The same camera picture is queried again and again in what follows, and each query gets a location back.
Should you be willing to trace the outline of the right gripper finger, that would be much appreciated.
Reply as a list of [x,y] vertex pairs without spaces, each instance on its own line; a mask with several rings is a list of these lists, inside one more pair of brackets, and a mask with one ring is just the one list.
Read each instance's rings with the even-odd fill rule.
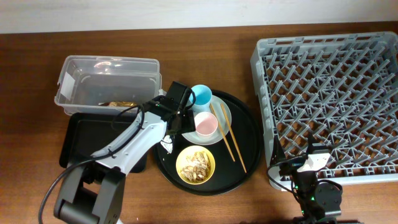
[[314,152],[319,150],[319,148],[320,148],[320,143],[312,135],[309,135],[307,154],[314,154]]
[[278,162],[285,160],[284,148],[282,147],[279,138],[274,136],[274,145],[272,150],[272,155],[270,159],[270,165],[276,165]]

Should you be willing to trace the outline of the food scraps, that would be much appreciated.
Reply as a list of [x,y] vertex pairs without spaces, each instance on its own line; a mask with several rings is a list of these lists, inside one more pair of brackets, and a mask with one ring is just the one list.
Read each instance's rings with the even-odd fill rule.
[[211,164],[206,152],[198,151],[186,157],[185,166],[182,167],[180,174],[191,183],[199,183],[206,180],[210,169]]

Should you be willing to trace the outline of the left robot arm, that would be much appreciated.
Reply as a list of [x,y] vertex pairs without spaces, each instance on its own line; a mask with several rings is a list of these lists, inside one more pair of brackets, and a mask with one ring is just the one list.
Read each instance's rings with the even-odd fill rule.
[[115,140],[69,165],[55,180],[61,188],[53,215],[66,223],[120,223],[126,177],[165,136],[195,130],[193,90],[173,82],[165,95],[137,105],[136,117]]

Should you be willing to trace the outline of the wooden chopstick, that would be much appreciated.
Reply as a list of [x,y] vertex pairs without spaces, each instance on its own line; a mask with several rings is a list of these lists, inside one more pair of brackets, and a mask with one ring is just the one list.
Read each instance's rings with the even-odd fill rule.
[[246,170],[245,163],[244,163],[244,161],[243,161],[243,157],[242,157],[242,155],[241,155],[241,152],[240,152],[238,143],[237,143],[237,141],[236,141],[235,135],[234,135],[234,133],[233,133],[233,129],[232,129],[232,127],[231,127],[231,122],[229,121],[228,115],[227,115],[227,113],[226,113],[226,109],[225,109],[224,105],[222,105],[222,104],[221,104],[221,109],[222,109],[222,111],[223,111],[223,114],[224,114],[226,123],[227,123],[227,125],[228,125],[229,133],[230,133],[230,135],[231,135],[231,137],[232,137],[232,139],[233,139],[234,146],[235,146],[236,151],[237,151],[237,153],[238,153],[239,160],[241,161],[241,164],[242,164],[242,167],[243,167],[243,169],[244,169],[245,174],[247,174],[247,170]]
[[219,131],[220,131],[220,133],[221,133],[221,135],[222,135],[222,138],[223,138],[223,140],[224,140],[224,143],[226,144],[226,147],[227,147],[227,149],[228,149],[228,151],[229,151],[229,154],[230,154],[230,156],[231,156],[233,162],[235,162],[236,160],[235,160],[235,158],[234,158],[234,156],[233,156],[233,153],[232,153],[231,148],[230,148],[230,146],[229,146],[228,140],[226,139],[226,135],[225,135],[225,133],[224,133],[224,131],[223,131],[223,128],[221,127],[221,123],[220,123],[220,121],[219,121],[219,119],[218,119],[218,117],[217,117],[217,115],[216,115],[215,109],[214,109],[214,107],[213,107],[213,105],[212,105],[211,103],[210,103],[210,110],[211,110],[211,112],[214,114],[214,116],[215,116],[216,119],[217,119],[218,129],[219,129]]

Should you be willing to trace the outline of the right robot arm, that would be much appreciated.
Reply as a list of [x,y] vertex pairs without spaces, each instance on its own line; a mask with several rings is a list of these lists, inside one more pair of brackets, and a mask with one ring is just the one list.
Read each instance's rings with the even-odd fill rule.
[[274,137],[269,168],[278,167],[279,175],[290,176],[290,188],[284,187],[270,175],[268,178],[290,192],[299,203],[302,216],[293,218],[293,223],[336,223],[336,217],[341,215],[342,186],[317,178],[317,173],[326,166],[329,158],[329,148],[309,135],[306,152],[288,159],[279,138]]

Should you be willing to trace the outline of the blue cup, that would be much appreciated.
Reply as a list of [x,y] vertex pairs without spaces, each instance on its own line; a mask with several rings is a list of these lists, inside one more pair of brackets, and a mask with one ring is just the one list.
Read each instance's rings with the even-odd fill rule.
[[206,85],[195,85],[191,88],[192,94],[189,97],[189,106],[194,113],[210,112],[212,92]]

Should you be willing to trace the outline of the pink cup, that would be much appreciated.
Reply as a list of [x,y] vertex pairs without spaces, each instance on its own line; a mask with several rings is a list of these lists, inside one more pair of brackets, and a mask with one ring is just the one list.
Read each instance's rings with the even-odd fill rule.
[[201,112],[194,117],[196,133],[208,137],[218,129],[218,120],[213,113]]

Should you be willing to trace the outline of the right wooden chopstick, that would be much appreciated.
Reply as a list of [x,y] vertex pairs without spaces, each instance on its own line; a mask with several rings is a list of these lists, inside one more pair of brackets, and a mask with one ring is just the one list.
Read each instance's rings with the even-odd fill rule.
[[240,152],[238,143],[237,143],[237,141],[236,141],[235,135],[234,135],[234,133],[233,133],[233,129],[232,129],[232,127],[231,127],[231,122],[229,121],[228,115],[227,115],[227,113],[226,113],[226,109],[225,109],[224,105],[222,105],[222,104],[221,104],[221,109],[222,109],[222,111],[223,111],[223,114],[224,114],[226,123],[227,123],[227,125],[228,125],[229,133],[230,133],[230,135],[231,135],[231,137],[232,137],[232,139],[233,139],[234,146],[235,146],[236,151],[237,151],[237,153],[238,153],[239,160],[241,161],[241,164],[242,164],[242,167],[243,167],[243,169],[244,169],[245,174],[247,174],[247,170],[246,170],[245,163],[244,163],[244,161],[243,161],[243,157],[242,157],[242,155],[241,155],[241,152]]

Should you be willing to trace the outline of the clear plastic bin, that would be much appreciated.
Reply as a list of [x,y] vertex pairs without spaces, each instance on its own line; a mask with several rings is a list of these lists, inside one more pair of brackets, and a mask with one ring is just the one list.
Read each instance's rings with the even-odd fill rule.
[[70,55],[58,78],[54,102],[67,115],[116,115],[123,107],[105,103],[145,103],[161,93],[162,76],[156,59]]

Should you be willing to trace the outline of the white tissue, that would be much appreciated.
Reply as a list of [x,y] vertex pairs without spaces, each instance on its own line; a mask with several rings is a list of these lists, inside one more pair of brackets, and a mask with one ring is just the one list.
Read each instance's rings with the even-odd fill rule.
[[173,151],[173,143],[174,143],[174,137],[171,135],[166,135],[161,141],[160,144],[161,146],[169,153],[171,154]]

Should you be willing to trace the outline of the black rectangular tray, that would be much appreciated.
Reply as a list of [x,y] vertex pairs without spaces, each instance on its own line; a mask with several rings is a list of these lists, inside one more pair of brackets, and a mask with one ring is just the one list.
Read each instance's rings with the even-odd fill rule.
[[88,159],[92,153],[104,148],[127,129],[136,118],[115,115],[75,113],[70,117],[60,154],[59,164],[68,165]]

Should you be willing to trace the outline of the yellow bowl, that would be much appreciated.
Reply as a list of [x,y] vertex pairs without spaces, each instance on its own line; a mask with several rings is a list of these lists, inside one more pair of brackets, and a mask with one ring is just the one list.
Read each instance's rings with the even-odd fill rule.
[[[206,178],[205,181],[199,182],[199,183],[191,183],[191,182],[185,180],[185,179],[182,177],[182,175],[180,174],[180,171],[181,171],[182,167],[185,166],[186,157],[187,157],[187,156],[192,156],[195,152],[198,152],[198,151],[204,151],[204,152],[206,152],[206,154],[207,154],[207,156],[208,156],[208,158],[209,158],[209,160],[210,160],[211,169],[210,169],[210,173],[209,173],[209,175],[208,175],[208,177]],[[186,183],[188,183],[188,184],[191,184],[191,185],[200,185],[200,184],[203,184],[203,183],[205,183],[205,182],[207,182],[208,180],[211,179],[211,177],[212,177],[213,174],[215,173],[216,163],[215,163],[215,158],[214,158],[214,156],[212,155],[212,153],[211,153],[208,149],[206,149],[205,147],[203,147],[203,146],[189,146],[189,147],[185,148],[184,150],[182,150],[182,151],[180,152],[180,154],[179,154],[178,157],[177,157],[176,165],[175,165],[175,166],[176,166],[177,174],[180,176],[180,178],[181,178],[184,182],[186,182]]]

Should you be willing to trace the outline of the brown gold snack wrapper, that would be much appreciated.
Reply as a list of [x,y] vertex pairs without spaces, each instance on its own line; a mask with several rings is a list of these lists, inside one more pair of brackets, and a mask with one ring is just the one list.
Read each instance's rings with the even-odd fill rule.
[[128,102],[128,101],[111,101],[106,103],[99,103],[99,106],[110,106],[110,107],[126,107],[130,108],[133,106],[137,106],[135,102]]

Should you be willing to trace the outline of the round black tray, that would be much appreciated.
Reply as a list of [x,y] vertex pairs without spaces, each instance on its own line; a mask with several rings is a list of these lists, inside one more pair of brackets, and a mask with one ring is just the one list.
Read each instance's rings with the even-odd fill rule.
[[214,155],[215,171],[208,181],[199,185],[184,182],[176,170],[178,155],[186,147],[192,146],[191,142],[178,135],[174,139],[172,153],[169,154],[160,144],[154,146],[153,149],[154,159],[164,177],[177,188],[195,195],[218,195],[239,187],[254,173],[264,150],[261,129],[250,109],[241,100],[229,93],[219,90],[213,90],[213,93],[223,100],[231,111],[229,120],[245,168],[241,165],[230,136],[227,137],[227,140],[236,161],[232,160],[223,140],[206,146]]

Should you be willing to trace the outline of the left wooden chopstick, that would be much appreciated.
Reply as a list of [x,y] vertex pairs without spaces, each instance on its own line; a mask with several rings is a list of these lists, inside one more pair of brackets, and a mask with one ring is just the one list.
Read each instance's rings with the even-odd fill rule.
[[229,154],[230,154],[230,156],[231,156],[233,162],[235,162],[236,160],[235,160],[235,158],[234,158],[234,156],[233,156],[233,153],[232,153],[231,148],[230,148],[230,146],[229,146],[228,140],[226,139],[226,135],[225,135],[225,133],[224,133],[224,131],[223,131],[223,128],[221,127],[221,123],[220,123],[220,121],[219,121],[219,119],[218,119],[218,117],[217,117],[217,115],[216,115],[215,109],[214,109],[214,107],[213,107],[213,105],[212,105],[211,103],[210,103],[210,110],[211,110],[211,112],[214,114],[214,116],[215,116],[216,119],[217,119],[218,129],[219,129],[219,131],[220,131],[220,133],[221,133],[221,135],[222,135],[222,138],[223,138],[223,140],[224,140],[224,143],[226,144],[226,147],[227,147],[227,149],[228,149],[228,151],[229,151]]

